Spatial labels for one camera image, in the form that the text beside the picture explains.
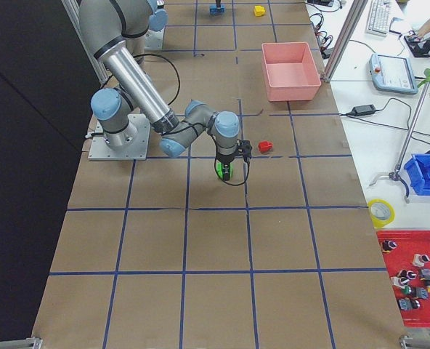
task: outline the blue container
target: blue container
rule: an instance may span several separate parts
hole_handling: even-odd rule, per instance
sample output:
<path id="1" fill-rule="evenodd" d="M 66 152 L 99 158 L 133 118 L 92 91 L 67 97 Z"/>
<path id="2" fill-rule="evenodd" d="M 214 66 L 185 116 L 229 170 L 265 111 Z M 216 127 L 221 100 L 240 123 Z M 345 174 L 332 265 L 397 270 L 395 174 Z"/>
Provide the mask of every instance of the blue container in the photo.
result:
<path id="1" fill-rule="evenodd" d="M 404 169 L 410 177 L 410 186 L 418 195 L 430 195 L 430 154 L 412 154 Z"/>

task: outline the keyboard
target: keyboard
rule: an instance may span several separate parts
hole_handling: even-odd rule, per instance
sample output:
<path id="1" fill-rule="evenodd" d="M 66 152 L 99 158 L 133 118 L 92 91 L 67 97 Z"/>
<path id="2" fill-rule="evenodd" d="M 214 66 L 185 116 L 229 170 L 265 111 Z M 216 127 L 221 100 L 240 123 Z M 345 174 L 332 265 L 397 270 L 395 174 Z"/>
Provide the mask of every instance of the keyboard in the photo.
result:
<path id="1" fill-rule="evenodd" d="M 390 0 L 371 0 L 368 13 L 366 32 L 379 36 L 386 36 L 389 32 Z"/>

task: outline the pink bin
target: pink bin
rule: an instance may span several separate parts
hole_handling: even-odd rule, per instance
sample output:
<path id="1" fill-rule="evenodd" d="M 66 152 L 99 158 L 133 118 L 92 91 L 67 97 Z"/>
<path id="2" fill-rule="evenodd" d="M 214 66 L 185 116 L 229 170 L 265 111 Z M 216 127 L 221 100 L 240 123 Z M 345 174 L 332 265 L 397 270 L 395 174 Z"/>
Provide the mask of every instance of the pink bin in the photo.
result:
<path id="1" fill-rule="evenodd" d="M 270 102 L 311 100 L 321 81 L 306 42 L 262 44 L 265 87 Z"/>

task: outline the tape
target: tape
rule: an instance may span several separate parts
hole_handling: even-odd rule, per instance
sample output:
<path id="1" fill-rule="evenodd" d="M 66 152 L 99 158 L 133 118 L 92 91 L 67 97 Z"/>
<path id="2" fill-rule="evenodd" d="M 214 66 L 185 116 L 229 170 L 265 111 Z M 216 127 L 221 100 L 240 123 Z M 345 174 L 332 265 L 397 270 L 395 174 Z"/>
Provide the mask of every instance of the tape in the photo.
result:
<path id="1" fill-rule="evenodd" d="M 375 228 L 382 228 L 394 220 L 395 213 L 392 206 L 380 198 L 375 198 L 368 203 L 368 210 Z"/>

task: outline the black panel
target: black panel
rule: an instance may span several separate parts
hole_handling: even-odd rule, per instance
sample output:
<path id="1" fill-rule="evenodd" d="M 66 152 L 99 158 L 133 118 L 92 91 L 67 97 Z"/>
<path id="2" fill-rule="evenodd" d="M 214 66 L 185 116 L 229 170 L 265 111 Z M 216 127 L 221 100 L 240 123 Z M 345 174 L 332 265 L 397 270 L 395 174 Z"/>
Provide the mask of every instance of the black panel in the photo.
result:
<path id="1" fill-rule="evenodd" d="M 0 341 L 31 336 L 79 157 L 0 77 Z"/>
<path id="2" fill-rule="evenodd" d="M 0 71 L 81 147 L 100 83 L 60 0 L 0 0 Z"/>

